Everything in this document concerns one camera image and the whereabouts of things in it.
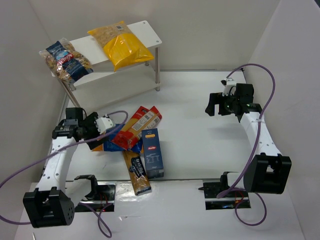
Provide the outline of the blue orange pasta bag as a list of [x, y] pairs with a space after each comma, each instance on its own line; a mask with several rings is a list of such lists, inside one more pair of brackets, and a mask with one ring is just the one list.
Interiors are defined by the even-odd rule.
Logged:
[[[109, 136], [109, 140], [105, 141], [102, 145], [97, 146], [92, 151], [93, 152], [122, 152], [124, 151], [123, 148], [118, 146], [117, 144], [113, 143], [112, 140], [114, 137], [118, 134], [120, 130], [115, 131], [113, 134]], [[143, 141], [141, 139], [138, 140], [138, 142], [129, 150], [133, 153], [143, 153]]]

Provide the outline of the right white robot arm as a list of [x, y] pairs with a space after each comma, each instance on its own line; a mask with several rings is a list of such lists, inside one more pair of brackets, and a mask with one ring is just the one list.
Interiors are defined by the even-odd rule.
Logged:
[[248, 162], [232, 185], [219, 198], [238, 187], [248, 193], [282, 194], [289, 177], [292, 161], [276, 147], [267, 128], [263, 109], [254, 103], [254, 87], [248, 83], [237, 83], [231, 78], [222, 80], [224, 90], [209, 95], [205, 112], [214, 116], [234, 114], [246, 132], [252, 147]]

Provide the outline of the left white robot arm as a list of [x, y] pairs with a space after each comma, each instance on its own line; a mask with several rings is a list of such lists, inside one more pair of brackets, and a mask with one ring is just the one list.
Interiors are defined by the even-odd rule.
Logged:
[[65, 110], [65, 119], [52, 131], [54, 154], [46, 164], [40, 181], [32, 192], [23, 197], [23, 205], [34, 228], [69, 226], [76, 206], [83, 200], [92, 200], [98, 195], [98, 182], [93, 174], [77, 176], [66, 188], [66, 180], [72, 157], [81, 141], [92, 140], [89, 149], [102, 144], [104, 138], [97, 137], [114, 127], [106, 116], [93, 112], [85, 116], [80, 107]]

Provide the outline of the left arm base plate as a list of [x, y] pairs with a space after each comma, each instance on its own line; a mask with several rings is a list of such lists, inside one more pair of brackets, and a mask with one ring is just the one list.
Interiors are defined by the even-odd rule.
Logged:
[[87, 196], [92, 191], [91, 181], [88, 179], [67, 182], [65, 194], [73, 202], [75, 212], [89, 212], [84, 204], [96, 212], [113, 212], [115, 208], [116, 183], [111, 181], [98, 181], [94, 196]]

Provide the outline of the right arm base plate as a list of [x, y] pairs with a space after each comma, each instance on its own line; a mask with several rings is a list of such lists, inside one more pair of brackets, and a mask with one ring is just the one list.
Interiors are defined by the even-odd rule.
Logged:
[[222, 184], [218, 181], [204, 181], [198, 188], [204, 194], [205, 209], [208, 210], [231, 210], [237, 204], [239, 209], [251, 208], [249, 195], [244, 191], [231, 191], [222, 198], [217, 195], [223, 190]]

